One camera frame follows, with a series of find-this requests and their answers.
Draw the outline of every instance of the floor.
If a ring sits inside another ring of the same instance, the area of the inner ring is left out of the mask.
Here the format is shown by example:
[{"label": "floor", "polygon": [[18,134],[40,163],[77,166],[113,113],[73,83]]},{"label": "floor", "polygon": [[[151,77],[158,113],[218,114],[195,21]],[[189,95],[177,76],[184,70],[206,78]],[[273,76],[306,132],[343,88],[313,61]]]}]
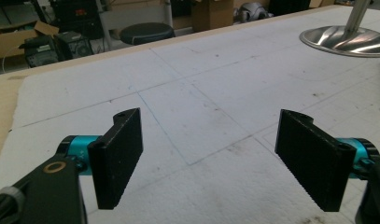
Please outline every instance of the floor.
[{"label": "floor", "polygon": [[[369,6],[370,9],[377,9],[380,10],[380,0],[374,0],[373,4]],[[176,30],[176,36],[181,35],[188,35],[191,34],[192,30],[191,28],[183,28]],[[92,40],[91,41],[93,52],[96,53],[102,53],[106,49],[106,45],[103,44],[103,40]],[[114,40],[113,42],[113,49],[121,49],[121,48],[127,48],[130,47],[129,45],[125,45],[121,43],[119,40]],[[7,57],[4,60],[0,60],[0,75],[4,73],[9,72],[15,72],[22,69],[27,69],[28,65],[23,56],[14,56],[14,57]]]}]

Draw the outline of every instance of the white table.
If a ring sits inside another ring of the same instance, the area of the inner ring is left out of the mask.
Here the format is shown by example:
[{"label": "white table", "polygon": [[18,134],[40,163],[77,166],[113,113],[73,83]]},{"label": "white table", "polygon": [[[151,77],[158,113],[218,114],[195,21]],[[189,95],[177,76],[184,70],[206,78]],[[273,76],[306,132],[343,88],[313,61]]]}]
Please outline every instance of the white table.
[{"label": "white table", "polygon": [[[364,182],[349,180],[341,212],[323,213],[274,153],[282,108],[380,149],[380,59],[329,54],[298,38],[345,24],[350,10],[326,7],[10,75],[37,74],[21,84],[0,188],[67,135],[103,134],[114,114],[140,107],[144,153],[119,206],[97,210],[91,179],[81,177],[90,223],[353,223]],[[369,10],[361,26],[380,32],[380,11]]]}]

